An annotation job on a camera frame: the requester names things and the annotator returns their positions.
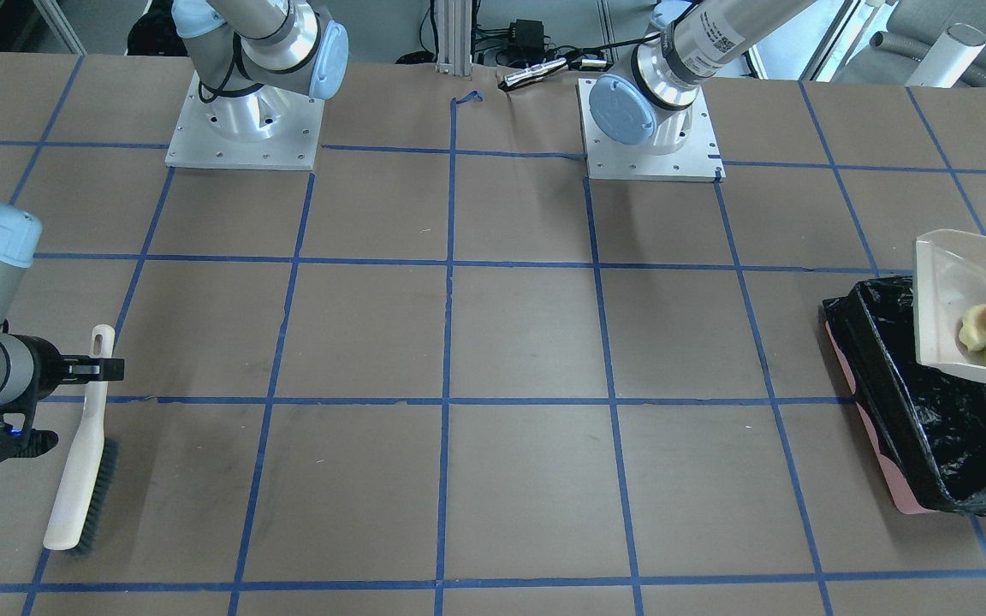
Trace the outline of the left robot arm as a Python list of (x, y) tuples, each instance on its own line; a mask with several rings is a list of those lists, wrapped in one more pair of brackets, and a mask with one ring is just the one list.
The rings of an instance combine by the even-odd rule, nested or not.
[(662, 1), (649, 30), (587, 95), (592, 120), (622, 145), (676, 151), (702, 83), (810, 1)]

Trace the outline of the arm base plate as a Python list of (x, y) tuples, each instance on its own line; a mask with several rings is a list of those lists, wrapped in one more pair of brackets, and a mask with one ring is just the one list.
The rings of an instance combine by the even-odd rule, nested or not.
[(199, 170), (313, 171), (325, 101), (263, 86), (202, 101), (192, 75), (164, 162)]
[(590, 96), (595, 79), (579, 79), (580, 126), (593, 180), (720, 182), (727, 178), (705, 95), (687, 110), (658, 121), (641, 145), (610, 138), (596, 124)]

